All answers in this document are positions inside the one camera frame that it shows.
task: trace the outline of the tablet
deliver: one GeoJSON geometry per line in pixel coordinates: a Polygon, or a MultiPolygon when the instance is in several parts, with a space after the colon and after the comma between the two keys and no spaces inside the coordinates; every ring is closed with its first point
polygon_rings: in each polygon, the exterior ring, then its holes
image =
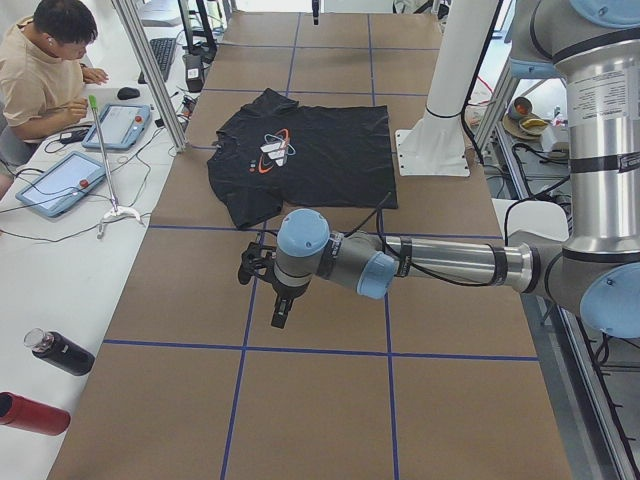
{"type": "Polygon", "coordinates": [[[104,164],[80,152],[71,152],[30,181],[16,198],[45,217],[57,217],[73,207],[104,180],[104,164]]]}
{"type": "MultiPolygon", "coordinates": [[[[138,141],[151,120],[149,105],[118,105],[108,103],[100,112],[104,146],[109,150],[128,150],[138,141]]],[[[98,131],[93,125],[82,141],[84,148],[100,148],[98,131]]]]}

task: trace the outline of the computer mouse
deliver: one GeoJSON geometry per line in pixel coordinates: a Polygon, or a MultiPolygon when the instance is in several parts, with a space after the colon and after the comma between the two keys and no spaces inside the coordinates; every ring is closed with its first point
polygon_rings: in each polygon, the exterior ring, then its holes
{"type": "Polygon", "coordinates": [[[118,90],[118,100],[129,100],[130,98],[138,98],[140,96],[140,90],[133,87],[122,87],[118,90]]]}

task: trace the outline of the red cylinder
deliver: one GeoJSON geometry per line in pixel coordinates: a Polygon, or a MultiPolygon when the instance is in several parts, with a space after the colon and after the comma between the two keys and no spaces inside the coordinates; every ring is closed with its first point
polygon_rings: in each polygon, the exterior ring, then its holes
{"type": "Polygon", "coordinates": [[[59,435],[69,426],[69,412],[15,393],[0,393],[0,425],[45,435],[59,435]]]}

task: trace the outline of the black thermos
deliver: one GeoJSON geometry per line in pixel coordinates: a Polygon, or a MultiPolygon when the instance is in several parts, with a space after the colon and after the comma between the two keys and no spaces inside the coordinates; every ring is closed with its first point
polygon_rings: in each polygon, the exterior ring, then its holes
{"type": "Polygon", "coordinates": [[[34,328],[25,335],[24,345],[32,350],[34,357],[76,376],[89,373],[95,360],[90,352],[58,332],[34,328]]]}

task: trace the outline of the white table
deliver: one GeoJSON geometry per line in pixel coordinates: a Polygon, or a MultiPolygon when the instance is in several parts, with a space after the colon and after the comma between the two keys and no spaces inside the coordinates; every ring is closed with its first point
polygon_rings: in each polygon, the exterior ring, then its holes
{"type": "MultiPolygon", "coordinates": [[[[169,36],[168,29],[151,29],[150,37],[169,36]]],[[[88,86],[86,94],[94,94],[99,105],[115,102],[122,86],[141,90],[141,97],[128,103],[153,106],[145,85],[136,83],[140,67],[130,45],[114,46],[103,65],[110,81],[105,86],[88,86]]],[[[166,83],[169,95],[185,88],[184,66],[180,47],[176,51],[171,76],[166,83]]],[[[182,94],[173,97],[178,108],[182,94]]],[[[153,110],[154,119],[158,118],[153,110]]],[[[157,127],[149,124],[142,138],[127,152],[109,153],[114,189],[121,205],[130,205],[141,187],[147,166],[133,159],[115,168],[123,158],[132,155],[151,139],[157,127]]],[[[55,154],[45,153],[42,146],[26,167],[45,170],[73,150],[84,151],[79,143],[55,154]]],[[[156,205],[167,178],[175,149],[166,131],[155,137],[140,154],[150,166],[150,173],[139,198],[131,206],[139,213],[150,213],[156,205]]],[[[89,155],[101,159],[99,151],[89,155]]],[[[7,212],[21,203],[15,193],[25,183],[16,180],[0,201],[0,228],[29,237],[61,238],[97,225],[111,209],[106,182],[69,212],[57,219],[46,219],[28,208],[7,212]]],[[[120,293],[146,232],[149,216],[140,225],[126,218],[106,228],[101,240],[97,228],[58,243],[0,235],[0,291],[2,334],[0,335],[0,391],[10,391],[33,400],[73,412],[88,376],[74,377],[42,360],[34,358],[22,345],[24,335],[32,328],[55,330],[98,353],[120,293]]],[[[0,477],[12,480],[43,480],[47,477],[64,439],[0,426],[0,477]]]]}

